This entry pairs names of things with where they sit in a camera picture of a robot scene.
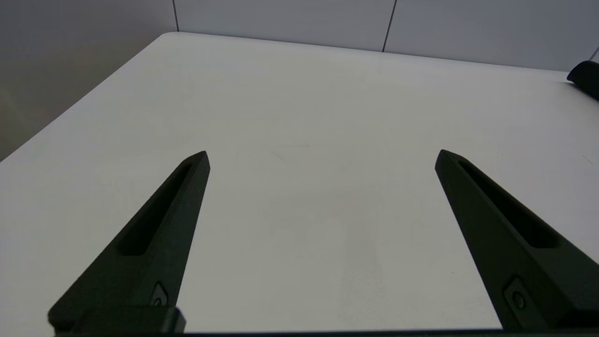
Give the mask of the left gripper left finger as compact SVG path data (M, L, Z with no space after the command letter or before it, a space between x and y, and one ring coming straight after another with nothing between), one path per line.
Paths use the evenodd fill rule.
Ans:
M183 160L49 310L56 334L174 334L210 173L207 152Z

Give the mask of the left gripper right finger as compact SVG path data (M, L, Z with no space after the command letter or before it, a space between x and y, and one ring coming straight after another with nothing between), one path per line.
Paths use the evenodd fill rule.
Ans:
M597 330L598 264L466 158L435 170L505 330Z

